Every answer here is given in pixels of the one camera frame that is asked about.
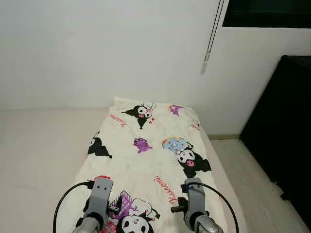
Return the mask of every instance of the bed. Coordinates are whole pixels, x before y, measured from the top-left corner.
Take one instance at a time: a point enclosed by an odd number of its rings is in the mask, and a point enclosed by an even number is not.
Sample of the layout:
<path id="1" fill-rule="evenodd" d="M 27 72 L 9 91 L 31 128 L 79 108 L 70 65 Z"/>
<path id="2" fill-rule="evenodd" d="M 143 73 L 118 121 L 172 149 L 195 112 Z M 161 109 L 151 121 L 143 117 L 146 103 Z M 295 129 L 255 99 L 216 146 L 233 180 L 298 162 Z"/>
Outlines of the bed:
<path id="1" fill-rule="evenodd" d="M 92 138 L 91 135 L 97 131 L 102 118 L 108 116 L 107 109 L 5 111 L 0 116 L 1 135 L 5 135 L 1 154 L 11 155 L 1 157 L 1 189 L 10 190 L 1 194 L 1 204 L 6 210 L 2 216 L 7 216 L 1 220 L 1 230 L 23 228 L 25 232 L 42 232 L 42 228 L 50 229 L 57 199 L 72 182 L 74 174 L 85 160 L 87 138 Z M 120 123 L 121 127 L 121 122 L 112 117 L 111 120 Z M 231 202 L 241 232 L 246 232 L 238 199 L 202 128 L 200 135 L 209 154 L 208 161 L 215 184 Z M 17 168 L 14 172 L 10 169 L 13 167 Z M 5 179 L 8 174 L 13 182 Z M 10 206 L 16 206 L 16 193 L 19 193 L 20 200 L 13 211 Z M 224 225 L 229 226 L 227 232 L 234 232 L 232 216 L 225 206 L 224 215 Z M 18 226 L 13 224 L 16 216 L 21 219 Z M 180 226 L 184 224 L 182 215 L 176 217 L 176 221 L 179 221 L 176 224 Z"/>

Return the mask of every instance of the white floor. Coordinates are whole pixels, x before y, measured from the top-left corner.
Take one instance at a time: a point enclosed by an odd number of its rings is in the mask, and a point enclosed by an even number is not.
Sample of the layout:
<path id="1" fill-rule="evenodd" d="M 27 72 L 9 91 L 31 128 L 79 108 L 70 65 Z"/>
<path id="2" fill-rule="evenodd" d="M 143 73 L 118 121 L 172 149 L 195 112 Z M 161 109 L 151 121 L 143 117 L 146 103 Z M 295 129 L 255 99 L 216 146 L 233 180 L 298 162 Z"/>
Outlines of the white floor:
<path id="1" fill-rule="evenodd" d="M 212 140 L 212 144 L 239 198 L 249 233 L 310 232 L 242 142 Z"/>

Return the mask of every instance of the kuromi character print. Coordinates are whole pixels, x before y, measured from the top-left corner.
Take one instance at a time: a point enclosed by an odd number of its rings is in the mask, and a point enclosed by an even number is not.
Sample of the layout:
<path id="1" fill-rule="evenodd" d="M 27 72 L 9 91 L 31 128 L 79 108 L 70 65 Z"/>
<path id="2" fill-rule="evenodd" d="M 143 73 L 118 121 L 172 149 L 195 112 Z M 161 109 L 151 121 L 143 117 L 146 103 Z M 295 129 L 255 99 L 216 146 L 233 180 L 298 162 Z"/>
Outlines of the kuromi character print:
<path id="1" fill-rule="evenodd" d="M 182 137 L 169 137 L 162 141 L 162 147 L 173 152 L 178 163 L 184 168 L 187 178 L 193 178 L 197 171 L 211 171 L 207 159 L 193 151 L 193 145 Z"/>
<path id="2" fill-rule="evenodd" d="M 134 146 L 138 148 L 138 153 L 141 153 L 142 151 L 147 151 L 149 149 L 152 149 L 147 143 L 147 140 L 143 138 L 135 138 L 134 139 Z"/>
<path id="3" fill-rule="evenodd" d="M 99 131 L 94 135 L 91 141 L 91 145 L 88 148 L 87 154 L 95 153 L 96 156 L 107 156 L 112 158 L 112 155 L 108 153 L 108 150 L 105 146 L 102 146 L 102 140 L 97 137 Z"/>
<path id="4" fill-rule="evenodd" d="M 174 154 L 180 154 L 180 152 L 187 148 L 192 149 L 193 145 L 191 145 L 182 137 L 169 137 L 163 140 L 162 147 L 170 150 Z"/>
<path id="5" fill-rule="evenodd" d="M 149 203 L 139 198 L 132 200 L 122 191 L 111 205 L 119 205 L 121 210 L 117 215 L 109 212 L 108 224 L 101 233 L 154 233 L 150 223 L 160 215 Z"/>
<path id="6" fill-rule="evenodd" d="M 152 111 L 156 108 L 156 105 L 153 103 L 152 105 L 145 106 L 137 105 L 133 109 L 127 110 L 122 113 L 126 113 L 130 116 L 134 116 L 137 118 L 137 122 L 140 126 L 140 129 L 142 130 L 143 125 L 146 123 L 147 120 L 149 120 L 149 123 L 152 124 L 154 121 L 154 118 L 152 117 Z"/>
<path id="7" fill-rule="evenodd" d="M 177 156 L 187 178 L 193 178 L 197 171 L 211 171 L 209 162 L 191 150 L 184 150 Z"/>
<path id="8" fill-rule="evenodd" d="M 175 104 L 172 104 L 168 107 L 168 109 L 176 116 L 179 116 L 179 109 L 180 108 L 184 108 L 182 106 L 178 106 L 178 105 L 175 105 Z"/>

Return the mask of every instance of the bedsheet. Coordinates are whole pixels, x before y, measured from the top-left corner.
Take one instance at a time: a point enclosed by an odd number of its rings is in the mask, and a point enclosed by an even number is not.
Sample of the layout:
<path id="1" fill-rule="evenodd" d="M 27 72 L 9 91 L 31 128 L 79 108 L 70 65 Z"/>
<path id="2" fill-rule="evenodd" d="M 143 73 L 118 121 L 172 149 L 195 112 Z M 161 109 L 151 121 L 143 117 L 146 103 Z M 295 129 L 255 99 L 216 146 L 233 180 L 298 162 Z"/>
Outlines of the bedsheet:
<path id="1" fill-rule="evenodd" d="M 115 99 L 74 183 L 108 175 L 114 181 L 110 201 L 122 199 L 121 212 L 109 215 L 108 232 L 189 232 L 182 214 L 172 214 L 180 184 L 198 177 L 216 187 L 213 167 L 200 134 L 195 112 L 185 106 Z M 58 231 L 71 232 L 83 215 L 90 191 L 79 188 L 68 195 L 58 216 Z M 206 190 L 206 209 L 225 230 L 223 206 Z"/>

